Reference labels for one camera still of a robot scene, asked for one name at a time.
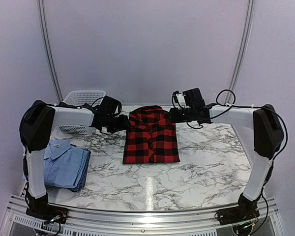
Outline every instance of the blue shirt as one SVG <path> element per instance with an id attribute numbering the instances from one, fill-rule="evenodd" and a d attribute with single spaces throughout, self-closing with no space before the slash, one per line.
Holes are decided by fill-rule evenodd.
<path id="1" fill-rule="evenodd" d="M 70 145 L 68 140 L 50 140 L 44 155 L 46 185 L 75 188 L 82 176 L 89 152 Z"/>

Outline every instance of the curved metal pole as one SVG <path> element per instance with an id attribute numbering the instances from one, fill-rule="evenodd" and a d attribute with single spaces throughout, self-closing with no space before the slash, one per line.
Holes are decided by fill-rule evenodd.
<path id="1" fill-rule="evenodd" d="M 254 11 L 254 3 L 255 0 L 248 0 L 248 5 L 247 5 L 247 13 L 246 13 L 246 19 L 245 19 L 245 24 L 244 24 L 244 30 L 242 33 L 242 38 L 241 38 L 241 44 L 237 56 L 237 61 L 235 64 L 235 68 L 233 71 L 232 75 L 232 80 L 229 86 L 229 90 L 234 91 L 238 78 L 239 78 L 239 73 L 242 65 L 242 61 L 244 58 L 244 54 L 248 45 L 249 41 L 249 34 L 251 30 L 251 22 L 252 22 L 252 17 L 253 17 L 253 11 Z M 228 92 L 226 98 L 225 98 L 225 104 L 230 103 L 232 101 L 232 95 L 230 92 Z"/>
<path id="2" fill-rule="evenodd" d="M 39 21 L 40 21 L 40 26 L 41 26 L 42 36 L 43 36 L 43 42 L 44 42 L 45 52 L 47 56 L 47 62 L 48 62 L 48 66 L 51 73 L 51 77 L 52 77 L 58 102 L 61 102 L 63 100 L 63 96 L 61 93 L 57 72 L 56 72 L 56 67 L 54 64 L 54 59 L 53 59 L 53 55 L 50 48 L 44 1 L 37 0 L 37 5 L 38 5 L 38 14 L 39 14 Z"/>

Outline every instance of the marble tabletop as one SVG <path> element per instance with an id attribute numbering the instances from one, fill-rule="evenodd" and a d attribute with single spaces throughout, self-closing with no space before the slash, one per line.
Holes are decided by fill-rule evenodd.
<path id="1" fill-rule="evenodd" d="M 136 108 L 124 106 L 122 113 Z M 186 210 L 237 202 L 251 167 L 232 127 L 204 124 L 195 130 L 179 123 L 176 128 L 179 163 L 135 165 L 122 164 L 125 131 L 81 136 L 56 128 L 52 139 L 68 139 L 90 150 L 91 157 L 85 188 L 73 193 L 48 187 L 49 201 L 122 211 Z"/>

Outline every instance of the white wall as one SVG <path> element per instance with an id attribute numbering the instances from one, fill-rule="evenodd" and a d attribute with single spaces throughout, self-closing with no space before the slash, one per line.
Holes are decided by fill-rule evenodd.
<path id="1" fill-rule="evenodd" d="M 275 161 L 266 193 L 275 197 L 287 235 L 295 236 L 295 0 L 256 1 L 236 94 L 241 104 L 273 104 L 287 125 L 289 143 Z M 251 153 L 252 132 L 236 131 Z"/>
<path id="2" fill-rule="evenodd" d="M 199 87 L 228 88 L 246 0 L 48 0 L 62 94 L 103 89 L 125 104 L 169 104 Z"/>
<path id="3" fill-rule="evenodd" d="M 36 99 L 56 102 L 35 0 L 0 0 L 0 223 L 22 183 L 18 127 Z"/>

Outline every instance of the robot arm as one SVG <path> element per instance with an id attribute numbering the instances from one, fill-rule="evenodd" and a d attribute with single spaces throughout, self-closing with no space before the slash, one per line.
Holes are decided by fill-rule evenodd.
<path id="1" fill-rule="evenodd" d="M 206 105 L 198 88 L 173 93 L 172 122 L 223 123 L 239 125 L 254 131 L 254 164 L 247 186 L 239 197 L 238 207 L 217 212 L 221 225 L 259 216 L 256 204 L 264 185 L 271 177 L 273 157 L 279 151 L 284 133 L 272 105 L 263 107 L 229 107 L 216 103 Z"/>
<path id="2" fill-rule="evenodd" d="M 67 209 L 48 204 L 48 195 L 44 183 L 44 153 L 50 139 L 51 132 L 58 125 L 81 125 L 95 127 L 114 133 L 127 129 L 128 117 L 120 115 L 121 103 L 105 96 L 101 105 L 92 107 L 85 104 L 80 107 L 50 105 L 36 101 L 27 110 L 20 125 L 21 142 L 24 146 L 24 173 L 28 180 L 26 201 L 29 205 L 27 214 L 53 219 L 56 212 L 67 212 Z"/>
<path id="3" fill-rule="evenodd" d="M 284 133 L 281 124 L 274 115 L 274 108 L 265 105 L 258 108 L 239 108 L 220 106 L 216 103 L 206 105 L 198 88 L 175 92 L 172 96 L 174 108 L 169 117 L 172 122 L 225 123 L 240 125 L 253 129 L 255 161 L 248 184 L 238 200 L 238 207 L 226 208 L 217 212 L 221 225 L 236 223 L 259 216 L 256 204 L 263 187 L 273 170 L 274 154 L 280 149 Z M 50 219 L 54 212 L 66 209 L 48 204 L 48 195 L 44 185 L 43 156 L 54 126 L 83 125 L 95 127 L 107 132 L 127 129 L 128 118 L 115 114 L 121 104 L 105 96 L 99 107 L 85 104 L 81 107 L 60 104 L 48 105 L 36 101 L 22 118 L 20 136 L 24 146 L 24 171 L 28 177 L 29 188 L 26 194 L 29 209 L 27 214 L 34 217 Z"/>

